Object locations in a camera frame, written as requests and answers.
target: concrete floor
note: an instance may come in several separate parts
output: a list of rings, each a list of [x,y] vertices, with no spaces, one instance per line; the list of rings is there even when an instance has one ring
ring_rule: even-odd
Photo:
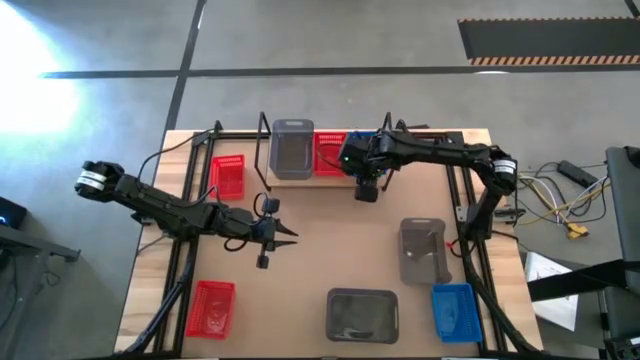
[[[195,0],[0,2],[0,196],[26,206],[25,229],[82,249],[30,314],[18,358],[67,359],[113,348],[140,227],[130,211],[77,197],[84,160],[137,171],[160,147],[175,79],[35,80],[40,71],[178,69]],[[629,16],[622,0],[210,0],[193,69],[466,65],[457,18]],[[378,127],[386,111],[410,124],[489,128],[521,169],[604,160],[634,144],[640,74],[343,76],[190,79],[178,129],[253,128],[302,117],[319,128]],[[144,179],[150,181],[154,164]],[[603,168],[593,169],[596,176]],[[559,179],[568,194],[577,189]],[[533,197],[522,194],[534,210]],[[601,204],[594,206],[598,215]],[[620,256],[613,211],[568,241],[538,222],[517,228],[528,247],[585,264]],[[545,338],[558,354],[595,357]]]

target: wooden tabletop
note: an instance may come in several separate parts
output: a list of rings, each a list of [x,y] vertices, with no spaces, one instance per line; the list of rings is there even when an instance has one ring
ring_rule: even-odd
[[[486,129],[438,129],[462,131],[465,142],[490,144]],[[193,131],[169,131],[163,148],[175,146]],[[154,186],[176,196],[182,193],[190,147],[181,146],[160,158]],[[261,148],[261,168],[268,172],[268,143]],[[255,140],[218,140],[214,156],[245,155],[244,200],[230,206],[250,209],[253,197],[264,191],[253,169]],[[194,182],[198,188],[199,159]],[[185,337],[185,357],[293,357],[293,356],[473,356],[474,345],[445,345],[435,335],[431,300],[427,287],[404,285],[398,275],[397,232],[406,217],[445,220],[445,241],[455,238],[455,225],[444,167],[411,164],[394,175],[389,189],[376,204],[353,200],[352,189],[339,180],[337,187],[275,187],[271,196],[282,201],[277,214],[283,223],[298,232],[298,245],[280,248],[270,254],[268,270],[255,268],[257,246],[248,245],[238,253],[222,249],[222,239],[202,237],[194,274],[198,280],[230,281],[237,287],[231,335],[227,340]],[[483,186],[473,175],[476,196]],[[462,189],[461,176],[458,184]],[[496,230],[512,232],[510,226],[494,225]],[[160,236],[155,226],[144,228],[140,246]],[[518,247],[508,237],[494,235],[487,241],[498,303],[513,324],[534,346],[542,342],[531,306]],[[146,249],[135,262],[115,350],[129,346],[157,311],[164,288],[171,252],[171,240]],[[476,269],[477,255],[474,255]],[[452,282],[463,282],[459,259],[448,254]],[[334,343],[324,336],[326,294],[333,287],[373,288],[394,291],[399,298],[400,337],[394,345]],[[480,305],[489,348],[495,348],[489,313]],[[169,318],[165,344],[172,344],[175,329],[174,306]]]

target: yellow wire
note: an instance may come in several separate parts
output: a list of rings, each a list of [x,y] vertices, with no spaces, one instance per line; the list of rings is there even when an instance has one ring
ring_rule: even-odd
[[[577,202],[579,202],[579,201],[583,201],[583,200],[587,200],[587,199],[593,198],[593,197],[595,197],[596,195],[600,194],[600,193],[602,192],[602,190],[603,190],[603,189],[606,189],[606,188],[608,188],[609,186],[610,186],[610,184],[607,184],[607,185],[605,185],[604,187],[601,187],[601,188],[599,188],[598,190],[596,190],[596,191],[594,191],[594,192],[592,192],[592,193],[589,193],[589,194],[587,194],[587,195],[582,196],[581,198],[579,198],[579,199],[578,199],[577,201],[575,201],[575,202],[577,203]],[[534,191],[536,191],[538,194],[540,194],[541,198],[545,200],[545,202],[548,204],[548,206],[549,206],[549,207],[551,207],[551,206],[552,206],[552,205],[551,205],[551,202],[550,202],[547,198],[545,198],[545,197],[542,195],[542,193],[540,192],[540,190],[539,190],[535,185],[533,185],[533,188],[535,189]],[[568,208],[569,206],[571,206],[571,204],[572,204],[572,203],[573,203],[573,201],[572,201],[572,202],[569,202],[569,203],[566,203],[566,204],[559,205],[557,208],[553,208],[553,209],[549,210],[548,212],[546,212],[545,214],[543,214],[541,217],[536,217],[535,219],[531,219],[531,220],[529,220],[529,221],[518,222],[518,225],[531,225],[531,224],[533,224],[533,223],[536,223],[536,222],[538,222],[538,221],[542,220],[542,218],[546,218],[546,217],[547,217],[547,216],[549,216],[549,215],[553,215],[554,213],[556,213],[556,212],[557,212],[557,211],[559,211],[559,210],[564,210],[564,209]],[[564,215],[562,215],[562,214],[560,214],[560,215],[561,215],[561,218],[562,218],[565,222],[567,222],[567,218],[566,218],[566,217],[564,217]]]

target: white paper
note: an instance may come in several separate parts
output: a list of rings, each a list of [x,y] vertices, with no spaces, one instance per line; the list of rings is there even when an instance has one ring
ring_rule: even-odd
[[[527,254],[527,261],[525,263],[527,282],[568,272],[571,272],[571,269],[551,261],[544,256],[534,252]],[[565,329],[575,331],[576,314],[578,312],[578,295],[537,301],[533,303],[533,310],[537,316],[560,325]]]

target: red basket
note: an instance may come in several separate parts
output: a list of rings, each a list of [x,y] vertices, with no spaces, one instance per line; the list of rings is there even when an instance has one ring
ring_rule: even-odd
[[[220,200],[244,198],[244,155],[216,156],[211,160],[209,186],[217,186]],[[209,194],[215,198],[215,190]]]
[[[224,340],[231,330],[235,284],[198,281],[187,336]]]
[[[344,176],[338,155],[347,138],[346,132],[317,132],[313,134],[313,173],[317,176]]]

